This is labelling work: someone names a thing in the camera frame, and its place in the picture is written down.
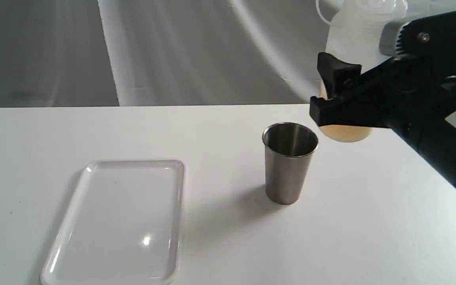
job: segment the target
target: white tray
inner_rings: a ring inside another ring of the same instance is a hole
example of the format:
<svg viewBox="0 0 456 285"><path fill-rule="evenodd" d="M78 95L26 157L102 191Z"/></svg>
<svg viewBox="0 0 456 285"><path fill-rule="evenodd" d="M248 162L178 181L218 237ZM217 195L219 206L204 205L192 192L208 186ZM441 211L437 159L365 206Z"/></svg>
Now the white tray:
<svg viewBox="0 0 456 285"><path fill-rule="evenodd" d="M83 171L44 285L161 285L179 267L184 164L98 161Z"/></svg>

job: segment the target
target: stainless steel cup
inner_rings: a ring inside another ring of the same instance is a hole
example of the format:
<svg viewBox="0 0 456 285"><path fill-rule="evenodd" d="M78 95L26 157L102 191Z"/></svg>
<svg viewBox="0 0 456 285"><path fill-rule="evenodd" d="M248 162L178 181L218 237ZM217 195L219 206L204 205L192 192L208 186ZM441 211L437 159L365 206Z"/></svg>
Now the stainless steel cup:
<svg viewBox="0 0 456 285"><path fill-rule="evenodd" d="M277 123L262 135L265 145L265 183L268 198L279 204L298 200L318 137L296 123Z"/></svg>

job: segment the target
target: white table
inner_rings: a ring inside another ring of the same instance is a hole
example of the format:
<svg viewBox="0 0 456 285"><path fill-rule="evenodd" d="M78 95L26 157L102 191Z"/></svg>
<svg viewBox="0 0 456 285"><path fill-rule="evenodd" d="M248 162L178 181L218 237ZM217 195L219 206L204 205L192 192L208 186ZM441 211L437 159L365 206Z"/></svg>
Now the white table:
<svg viewBox="0 0 456 285"><path fill-rule="evenodd" d="M389 130L318 132L290 206L262 191L260 134L317 130L307 105L0 109L0 285L39 284L79 171L92 160L187 166L177 285L456 284L456 190Z"/></svg>

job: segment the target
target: yellow liquid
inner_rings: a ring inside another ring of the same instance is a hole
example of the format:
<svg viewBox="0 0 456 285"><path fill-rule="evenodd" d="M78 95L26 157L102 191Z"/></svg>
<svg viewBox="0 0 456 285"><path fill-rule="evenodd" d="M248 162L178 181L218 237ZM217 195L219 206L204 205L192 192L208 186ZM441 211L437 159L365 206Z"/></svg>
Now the yellow liquid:
<svg viewBox="0 0 456 285"><path fill-rule="evenodd" d="M326 90L321 83L320 96L327 98ZM329 125L322 126L320 130L327 137L340 141L342 143L354 143L355 141L361 141L370 135L372 128L369 127L356 127L356 126L342 126L342 125Z"/></svg>

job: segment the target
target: robotic arm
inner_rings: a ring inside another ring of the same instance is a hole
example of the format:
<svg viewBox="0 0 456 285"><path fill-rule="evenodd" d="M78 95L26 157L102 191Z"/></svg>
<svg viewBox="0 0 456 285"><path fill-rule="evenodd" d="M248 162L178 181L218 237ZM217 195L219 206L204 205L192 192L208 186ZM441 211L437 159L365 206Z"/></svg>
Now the robotic arm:
<svg viewBox="0 0 456 285"><path fill-rule="evenodd" d="M390 128L456 188L456 11L388 23L380 52L392 58L364 74L320 53L328 99L311 98L312 119Z"/></svg>

